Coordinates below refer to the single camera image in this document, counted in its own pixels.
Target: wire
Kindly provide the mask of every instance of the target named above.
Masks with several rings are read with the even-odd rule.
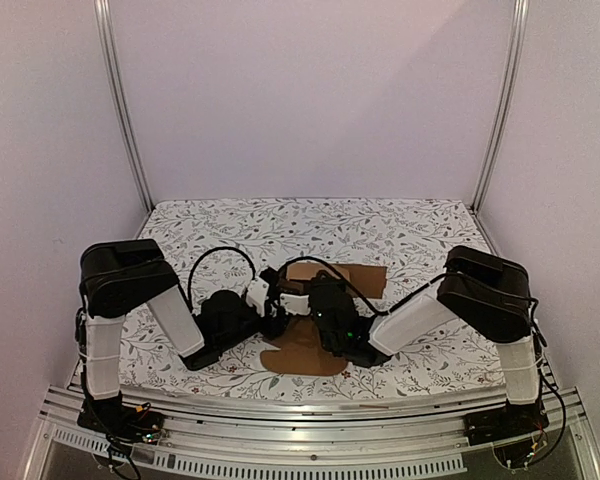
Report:
[[[305,260],[309,260],[311,262],[316,262],[319,263],[320,265],[322,265],[323,267],[329,269],[329,271],[331,271],[336,277],[338,277],[339,280],[342,280],[345,285],[352,291],[354,292],[358,298],[360,300],[362,300],[362,303],[364,303],[367,307],[369,307],[369,310],[371,310],[376,316],[380,316],[380,317],[385,317],[387,315],[389,315],[390,310],[378,310],[373,303],[371,303],[369,301],[369,299],[367,297],[365,297],[363,295],[363,293],[353,284],[351,283],[349,280],[347,280],[345,278],[344,275],[342,275],[342,273],[340,273],[333,265],[331,265],[329,262],[327,262],[326,260],[322,260],[321,258],[317,258],[317,257],[312,257],[311,255],[302,255],[300,257],[296,257],[296,258],[292,258],[291,260],[287,261],[284,265],[282,265],[279,269],[278,269],[278,278],[281,278],[282,275],[284,274],[284,272],[286,271],[286,269],[297,262],[302,262]]]
[[[538,437],[538,440],[536,440],[536,445],[539,445],[539,448],[535,449],[535,452],[538,453],[540,450],[542,450],[544,447],[547,446],[547,442],[549,441],[549,435],[547,435],[547,432],[544,431],[544,428],[542,427],[541,424],[537,425],[538,430],[540,430],[540,436]],[[544,439],[544,445],[540,444],[540,441]]]
[[[544,335],[542,334],[542,332],[540,331],[540,326],[538,325],[538,323],[536,322],[536,308],[538,308],[538,304],[540,302],[536,301],[536,303],[534,303],[531,306],[531,312],[529,313],[529,318],[531,319],[531,326],[532,328],[535,330],[535,332],[538,334],[538,338],[540,339],[540,343],[542,343],[542,346],[544,348],[547,348],[547,339],[544,338]]]
[[[242,256],[242,258],[244,258],[247,261],[247,263],[249,264],[249,268],[251,269],[251,275],[252,275],[251,279],[253,280],[256,278],[256,266],[253,264],[253,260],[251,260],[249,255],[244,253],[239,248],[230,247],[230,246],[222,246],[222,247],[212,248],[211,250],[207,250],[202,255],[200,255],[198,257],[198,259],[196,260],[196,262],[193,264],[193,267],[191,267],[191,271],[189,272],[189,278],[187,279],[187,300],[189,301],[189,305],[191,307],[193,306],[193,294],[191,292],[191,286],[193,283],[193,274],[195,273],[196,269],[198,268],[198,265],[200,265],[200,263],[202,263],[202,261],[205,258],[207,258],[209,255],[211,255],[212,253],[220,252],[223,250],[229,250],[231,252],[236,252],[236,253],[240,254]]]
[[[516,295],[514,293],[508,293],[508,292],[503,292],[502,290],[498,290],[497,288],[492,287],[491,285],[488,285],[480,280],[478,280],[477,278],[473,278],[465,273],[462,272],[447,272],[447,273],[443,273],[442,275],[445,275],[447,277],[460,277],[464,280],[468,280],[471,283],[474,283],[486,290],[489,290],[492,293],[495,293],[497,295],[501,295],[503,297],[509,297],[509,298],[514,298],[516,300],[523,300],[523,301],[527,301],[530,302],[532,304],[534,304],[535,307],[537,307],[538,303],[540,303],[540,300],[538,300],[535,297],[531,297],[531,296],[524,296],[524,295]]]
[[[545,460],[549,455],[551,455],[555,451],[555,449],[558,448],[558,445],[560,445],[560,441],[562,440],[562,437],[564,437],[564,432],[567,429],[567,406],[564,404],[562,396],[560,395],[560,393],[558,393],[558,390],[549,383],[545,376],[542,375],[542,373],[540,373],[540,379],[542,380],[542,383],[544,383],[546,387],[551,391],[551,393],[553,393],[558,402],[560,402],[560,408],[562,409],[562,426],[560,427],[560,433],[558,434],[558,438],[556,438],[556,441],[553,443],[553,445],[551,445],[551,448],[549,448],[547,453],[545,453],[542,457],[538,459],[534,458],[531,462],[529,462],[529,466],[536,465]]]
[[[409,302],[413,297],[415,297],[416,295],[418,295],[420,292],[426,290],[430,286],[432,286],[432,285],[436,284],[437,282],[439,282],[440,280],[446,278],[447,275],[448,275],[448,273],[441,273],[437,277],[434,277],[433,280],[429,280],[424,285],[421,285],[420,287],[416,288],[413,292],[411,292],[406,297],[404,297],[402,300],[399,300],[396,304],[394,304],[389,309],[389,313],[395,312],[398,308],[400,308],[401,306],[403,306],[405,303]]]
[[[93,415],[93,418],[96,419],[96,421],[100,424],[102,429],[105,431],[105,438],[109,442],[109,448],[107,449],[107,454],[109,457],[109,470],[111,470],[111,472],[115,473],[118,477],[122,478],[123,480],[142,480],[142,474],[140,473],[140,470],[138,469],[137,465],[131,458],[131,453],[128,451],[132,447],[125,448],[122,445],[122,443],[124,442],[124,439],[121,439],[120,437],[117,437],[116,435],[111,433],[111,430],[109,430],[109,428],[104,424],[104,422],[102,420],[100,420],[100,417],[98,417],[98,414],[95,412],[95,409],[93,408],[93,405],[91,404],[91,395],[87,391],[86,378],[82,378],[82,381],[80,383],[82,384],[82,393],[84,394],[85,403],[87,405],[87,408],[89,408],[90,413]],[[118,471],[118,467],[113,466],[113,451],[114,450],[117,453],[119,453],[120,455],[122,455],[127,460],[127,462],[129,462],[129,465],[131,466],[131,468],[133,469],[133,472],[135,474],[135,478],[127,477],[126,475],[124,475]]]

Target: robotic arm link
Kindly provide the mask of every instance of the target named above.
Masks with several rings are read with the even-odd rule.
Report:
[[[506,382],[504,407],[465,416],[471,444],[534,432],[548,426],[541,401],[527,272],[518,264],[467,247],[453,248],[446,272],[387,312],[362,317],[346,280],[320,272],[310,282],[290,282],[265,269],[243,296],[221,290],[203,301],[198,315],[178,276],[153,240],[96,244],[80,260],[83,309],[76,320],[85,393],[78,424],[128,443],[154,443],[164,418],[122,404],[118,380],[125,316],[147,304],[184,365],[199,370],[255,333],[281,335],[291,315],[311,315],[325,350],[355,365],[380,365],[420,335],[460,318],[496,345]]]

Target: brown cardboard piece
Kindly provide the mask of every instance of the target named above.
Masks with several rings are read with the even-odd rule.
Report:
[[[387,284],[386,267],[358,264],[334,264],[334,267],[365,297],[382,298]],[[317,263],[294,263],[287,269],[287,279],[308,281],[323,270],[327,271]],[[344,371],[349,363],[322,348],[320,333],[310,317],[294,317],[283,335],[267,343],[279,350],[260,353],[260,361],[275,373],[330,377]]]
[[[353,263],[333,264],[347,280],[360,290],[367,298],[382,298],[384,287],[387,285],[387,267],[376,265],[359,265]],[[325,271],[334,276],[326,267],[319,263],[294,263],[287,268],[288,280],[308,281],[315,277],[318,272]]]

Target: metal bar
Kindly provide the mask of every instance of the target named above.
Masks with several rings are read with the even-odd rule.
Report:
[[[584,478],[600,479],[600,451],[591,425],[583,419],[572,425],[570,431]]]
[[[18,478],[22,480],[39,480],[42,477],[45,462],[49,455],[53,432],[56,427],[53,423],[45,419],[36,418],[34,421],[36,428],[34,438],[27,443],[30,449],[24,457],[23,464],[18,472]]]
[[[151,212],[147,212],[147,214],[144,216],[144,218],[142,219],[142,222],[140,223],[140,226],[136,230],[136,233],[133,235],[133,238],[135,238],[136,240],[138,238],[140,238],[140,235],[142,234],[144,227],[147,225],[149,218],[151,218]]]
[[[522,55],[522,45],[524,43],[524,32],[527,25],[528,10],[528,0],[516,0],[511,27],[511,40],[509,42],[509,51],[507,54],[507,65],[502,82],[502,89],[500,91],[498,109],[491,130],[491,136],[489,137],[487,152],[480,171],[478,184],[470,207],[471,211],[475,214],[480,212],[480,209],[484,204],[489,189],[489,183],[491,182],[493,170],[498,158],[498,152],[500,151],[500,145],[502,143],[502,137],[511,106],[511,99],[513,98],[516,76],[520,65],[520,57]]]
[[[473,218],[473,222],[476,224],[477,229],[480,231],[480,234],[482,235],[482,238],[484,238],[484,241],[487,243],[487,246],[489,247],[489,250],[491,250],[491,253],[493,253],[494,255],[500,255],[497,245],[493,241],[493,238],[491,238],[491,235],[489,235],[489,232],[482,223],[482,220],[480,220],[480,217],[473,213],[473,211],[470,210],[470,212],[471,218]]]
[[[147,177],[140,159],[138,144],[133,132],[129,108],[127,105],[124,88],[122,86],[122,77],[120,74],[120,65],[113,35],[113,25],[111,23],[111,14],[109,10],[109,0],[95,0],[96,20],[100,32],[100,43],[102,44],[102,54],[107,69],[109,86],[111,87],[111,97],[116,109],[122,140],[127,152],[127,159],[131,167],[133,180],[138,189],[138,195],[142,206],[147,212],[151,212],[155,207]]]
[[[565,390],[562,395],[569,425],[582,421],[585,412],[577,391]],[[269,402],[263,403],[266,411]],[[447,398],[442,405],[451,403],[457,402]],[[159,409],[167,416],[165,427],[169,436],[151,450],[155,455],[185,455],[233,465],[308,466],[317,465],[312,458],[317,457],[319,465],[333,468],[366,464],[384,467],[396,461],[424,460],[490,448],[489,445],[469,446],[462,422],[462,417],[469,411],[480,411],[488,406],[481,405],[481,402],[467,402],[463,405],[467,410],[439,413],[439,408],[435,408],[433,403],[430,405],[428,412],[419,412],[416,416],[413,412],[395,409],[394,418],[390,421],[347,419],[332,422],[328,418],[310,418],[302,423],[270,419],[254,421],[241,416],[229,422],[213,412],[185,413],[179,405],[174,405],[175,409]],[[68,427],[103,439],[103,436],[75,425],[80,406],[76,393],[52,388],[43,405],[41,418],[58,427]],[[547,397],[545,408],[551,422],[549,430],[559,429],[562,416],[559,402]]]
[[[70,426],[59,426],[54,432],[54,441],[77,448],[94,455],[104,455],[107,442],[98,434]],[[266,452],[259,452],[255,459],[231,457],[215,458],[200,455],[188,449],[175,446],[135,447],[133,456],[136,464],[170,473],[180,473],[195,478],[271,479],[282,480],[345,480],[345,479],[393,479],[393,478],[434,478],[466,471],[462,455],[451,449],[439,455],[429,453],[423,460],[405,461],[402,457],[380,462],[333,463],[325,462],[317,455],[304,455],[291,464],[271,463]]]
[[[552,382],[553,374],[548,363],[542,365],[544,376]],[[57,387],[50,391],[57,392]],[[72,395],[82,399],[80,376],[74,375],[71,385],[63,395]],[[263,408],[262,400],[244,398],[224,398],[194,394],[172,394],[153,388],[130,387],[123,385],[122,393],[130,404],[150,401],[158,409],[175,410],[179,413],[191,412],[201,415],[225,416],[230,418],[251,418],[268,420],[300,420],[326,419],[380,419],[392,418],[396,410],[410,416],[417,416],[447,411],[457,411],[469,406],[492,406],[503,402],[505,397],[504,385],[484,387],[458,392],[436,394],[434,398],[428,395],[416,395],[407,398],[386,398],[381,400],[364,400],[360,402],[321,402],[302,403],[267,401]]]

